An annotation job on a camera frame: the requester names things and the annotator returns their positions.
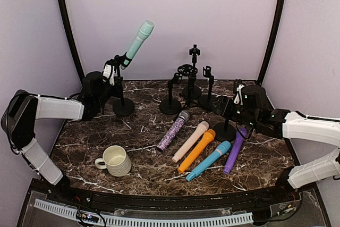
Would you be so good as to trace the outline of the black stand of purple microphone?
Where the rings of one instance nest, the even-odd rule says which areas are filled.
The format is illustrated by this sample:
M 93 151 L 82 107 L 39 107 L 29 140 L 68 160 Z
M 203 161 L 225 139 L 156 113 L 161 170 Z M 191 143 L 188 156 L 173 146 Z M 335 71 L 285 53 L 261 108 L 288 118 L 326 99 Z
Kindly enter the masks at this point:
M 240 79 L 234 80 L 233 87 L 236 83 L 243 83 L 243 81 Z M 216 132 L 215 139 L 221 142 L 225 140 L 232 142 L 236 137 L 236 129 L 230 124 L 230 121 L 235 120 L 235 118 L 224 118 L 224 119 L 225 119 L 224 122 L 217 123 L 213 127 L 213 130 Z

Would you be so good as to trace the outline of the black stand of green microphone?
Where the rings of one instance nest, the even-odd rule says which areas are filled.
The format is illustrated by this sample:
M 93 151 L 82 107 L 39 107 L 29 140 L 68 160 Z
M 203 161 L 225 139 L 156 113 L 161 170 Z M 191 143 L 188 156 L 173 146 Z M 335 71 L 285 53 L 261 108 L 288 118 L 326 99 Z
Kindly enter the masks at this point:
M 132 114 L 135 108 L 135 104 L 130 99 L 124 97 L 123 93 L 123 77 L 121 76 L 121 65 L 124 61 L 124 56 L 116 55 L 114 57 L 114 71 L 115 71 L 115 87 L 116 92 L 118 93 L 117 100 L 113 103 L 113 112 L 120 117 L 129 116 Z

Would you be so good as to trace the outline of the beige pink microphone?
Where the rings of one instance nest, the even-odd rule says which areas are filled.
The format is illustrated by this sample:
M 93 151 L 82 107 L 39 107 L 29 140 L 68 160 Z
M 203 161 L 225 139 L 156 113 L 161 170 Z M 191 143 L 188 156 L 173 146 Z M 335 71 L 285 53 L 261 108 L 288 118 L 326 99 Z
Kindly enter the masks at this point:
M 177 163 L 188 152 L 188 150 L 196 143 L 196 141 L 208 130 L 208 128 L 209 128 L 208 122 L 206 121 L 200 122 L 197 125 L 195 131 L 192 133 L 192 135 L 189 136 L 186 142 L 174 154 L 174 156 L 172 157 L 172 161 L 174 163 Z

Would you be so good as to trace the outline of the orange microphone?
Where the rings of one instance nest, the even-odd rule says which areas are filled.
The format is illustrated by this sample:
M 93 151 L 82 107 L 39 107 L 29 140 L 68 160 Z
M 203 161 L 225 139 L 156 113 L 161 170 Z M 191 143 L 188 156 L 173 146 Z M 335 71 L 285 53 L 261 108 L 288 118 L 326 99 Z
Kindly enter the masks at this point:
M 204 151 L 204 149 L 214 140 L 215 136 L 216 132 L 213 129 L 207 130 L 203 134 L 201 140 L 194 147 L 191 153 L 189 153 L 177 170 L 180 173 L 184 173 L 194 163 L 194 161 Z

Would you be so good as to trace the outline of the blue microphone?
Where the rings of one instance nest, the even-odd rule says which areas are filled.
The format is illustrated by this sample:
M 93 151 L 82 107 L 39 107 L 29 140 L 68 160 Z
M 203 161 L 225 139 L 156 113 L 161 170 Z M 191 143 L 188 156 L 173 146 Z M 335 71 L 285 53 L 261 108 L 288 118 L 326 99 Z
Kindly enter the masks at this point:
M 198 166 L 196 166 L 187 176 L 186 181 L 191 181 L 198 177 L 202 172 L 209 168 L 214 162 L 216 162 L 220 157 L 225 155 L 231 147 L 231 143 L 227 140 L 219 144 L 216 149 L 205 158 Z

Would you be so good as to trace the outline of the glitter purple silver microphone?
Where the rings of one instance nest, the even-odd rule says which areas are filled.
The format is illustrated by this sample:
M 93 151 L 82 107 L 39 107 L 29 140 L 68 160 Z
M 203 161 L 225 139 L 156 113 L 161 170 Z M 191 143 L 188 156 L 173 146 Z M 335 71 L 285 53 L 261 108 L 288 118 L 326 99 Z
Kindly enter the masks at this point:
M 157 150 L 160 152 L 163 152 L 172 142 L 172 140 L 175 138 L 177 133 L 180 131 L 181 127 L 184 126 L 186 121 L 188 121 L 190 118 L 190 113 L 188 111 L 181 111 L 172 124 L 172 126 L 169 128 L 169 130 L 166 132 L 166 134 L 162 137 L 161 141 L 157 145 Z

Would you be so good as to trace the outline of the black stand of blue microphone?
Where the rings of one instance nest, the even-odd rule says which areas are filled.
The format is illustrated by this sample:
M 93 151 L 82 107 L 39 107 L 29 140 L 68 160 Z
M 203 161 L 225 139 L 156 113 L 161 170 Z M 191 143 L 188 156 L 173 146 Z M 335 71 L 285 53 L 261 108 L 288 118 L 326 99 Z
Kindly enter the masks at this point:
M 180 101 L 173 97 L 173 85 L 179 84 L 181 79 L 182 76 L 176 72 L 173 78 L 167 82 L 168 96 L 163 99 L 159 105 L 160 111 L 166 115 L 177 114 L 182 109 Z

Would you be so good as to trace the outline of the mint green microphone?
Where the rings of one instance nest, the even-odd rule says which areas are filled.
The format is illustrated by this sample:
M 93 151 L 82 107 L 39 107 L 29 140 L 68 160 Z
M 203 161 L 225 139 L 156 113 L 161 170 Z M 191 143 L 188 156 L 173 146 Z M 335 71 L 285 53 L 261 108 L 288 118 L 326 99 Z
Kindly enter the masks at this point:
M 154 30 L 155 24 L 150 21 L 146 20 L 139 28 L 135 39 L 133 40 L 130 48 L 124 54 L 124 60 L 121 64 L 122 69 L 126 69 L 134 57 L 136 56 L 137 52 L 141 48 L 144 41 L 151 35 L 152 31 Z

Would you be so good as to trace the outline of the black tripod microphone stand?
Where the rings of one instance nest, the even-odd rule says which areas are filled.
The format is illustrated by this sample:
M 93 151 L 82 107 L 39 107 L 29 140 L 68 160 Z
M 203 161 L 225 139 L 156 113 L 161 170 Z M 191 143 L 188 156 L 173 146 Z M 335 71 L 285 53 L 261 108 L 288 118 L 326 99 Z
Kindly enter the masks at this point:
M 177 74 L 174 74 L 174 78 L 172 79 L 172 86 L 173 84 L 180 84 L 182 81 L 182 77 L 188 78 L 188 85 L 187 89 L 187 96 L 185 98 L 185 104 L 182 106 L 180 104 L 180 109 L 176 111 L 176 116 L 173 118 L 173 121 L 177 117 L 179 117 L 180 111 L 191 108 L 191 107 L 198 107 L 199 103 L 198 100 L 193 98 L 194 96 L 194 89 L 195 89 L 195 81 L 197 79 L 198 69 L 194 66 L 194 64 L 183 64 L 177 68 Z

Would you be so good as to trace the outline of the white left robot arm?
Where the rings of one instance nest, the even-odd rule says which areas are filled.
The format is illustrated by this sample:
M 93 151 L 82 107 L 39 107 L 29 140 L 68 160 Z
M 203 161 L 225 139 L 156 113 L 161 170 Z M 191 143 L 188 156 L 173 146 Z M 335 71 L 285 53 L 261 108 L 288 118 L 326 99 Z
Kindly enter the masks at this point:
M 90 121 L 104 109 L 111 97 L 122 95 L 122 78 L 101 72 L 86 75 L 78 98 L 18 90 L 2 116 L 1 127 L 12 153 L 21 155 L 34 172 L 55 186 L 54 195 L 64 204 L 69 204 L 75 199 L 75 192 L 69 188 L 69 178 L 39 144 L 36 122 L 44 119 Z

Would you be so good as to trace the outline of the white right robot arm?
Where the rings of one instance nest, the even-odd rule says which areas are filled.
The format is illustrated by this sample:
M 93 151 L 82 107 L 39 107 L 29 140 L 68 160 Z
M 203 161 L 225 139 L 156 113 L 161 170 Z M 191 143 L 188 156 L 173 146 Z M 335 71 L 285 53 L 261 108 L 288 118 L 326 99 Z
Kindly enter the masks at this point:
M 336 147 L 312 162 L 286 168 L 271 191 L 275 202 L 283 202 L 294 189 L 339 175 L 339 119 L 273 108 L 265 88 L 258 85 L 246 86 L 237 82 L 233 92 L 232 99 L 219 96 L 213 100 L 210 104 L 212 111 L 268 137 L 304 139 Z

